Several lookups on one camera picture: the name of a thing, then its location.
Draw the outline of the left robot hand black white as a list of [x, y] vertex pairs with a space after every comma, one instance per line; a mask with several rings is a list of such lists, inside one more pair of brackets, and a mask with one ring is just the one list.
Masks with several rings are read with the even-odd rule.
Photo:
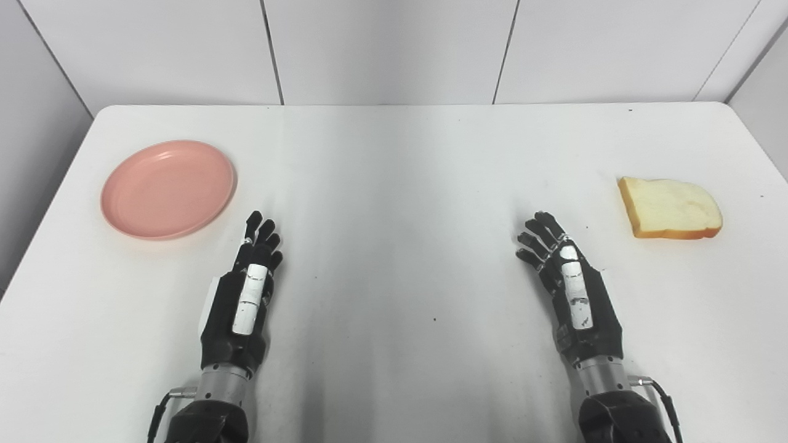
[[263, 327], [283, 261], [275, 222], [253, 211], [231, 270], [214, 281], [200, 334], [202, 369], [233, 365], [253, 376], [264, 359]]

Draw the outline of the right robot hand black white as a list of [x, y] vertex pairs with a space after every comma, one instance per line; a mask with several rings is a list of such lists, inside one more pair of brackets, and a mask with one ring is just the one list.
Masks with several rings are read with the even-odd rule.
[[623, 358], [622, 326], [599, 270], [548, 212], [536, 212], [517, 237], [516, 256], [535, 270], [557, 317], [555, 341], [570, 364]]

